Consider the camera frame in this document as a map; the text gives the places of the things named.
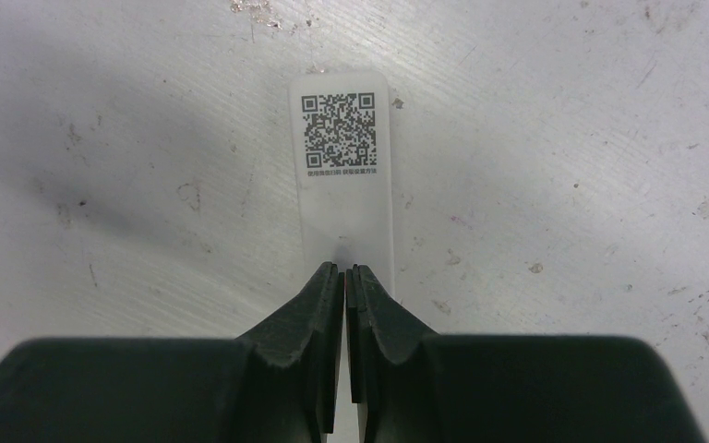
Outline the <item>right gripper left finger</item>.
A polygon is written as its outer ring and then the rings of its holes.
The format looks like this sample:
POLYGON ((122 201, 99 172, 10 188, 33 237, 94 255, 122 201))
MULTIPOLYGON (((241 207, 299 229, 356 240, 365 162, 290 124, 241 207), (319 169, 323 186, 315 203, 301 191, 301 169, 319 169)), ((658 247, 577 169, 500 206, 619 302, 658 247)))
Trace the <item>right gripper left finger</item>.
POLYGON ((0 442, 323 442, 343 305, 326 262, 234 339, 23 342, 0 363, 0 442))

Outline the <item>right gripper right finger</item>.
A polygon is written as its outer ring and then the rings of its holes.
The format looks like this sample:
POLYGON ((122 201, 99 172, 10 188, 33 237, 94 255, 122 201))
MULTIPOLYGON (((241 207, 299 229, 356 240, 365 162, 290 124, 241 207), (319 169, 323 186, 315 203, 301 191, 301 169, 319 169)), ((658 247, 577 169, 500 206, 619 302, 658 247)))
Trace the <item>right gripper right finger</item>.
POLYGON ((450 335, 349 269, 352 399, 363 442, 701 442, 660 356, 619 336, 450 335))

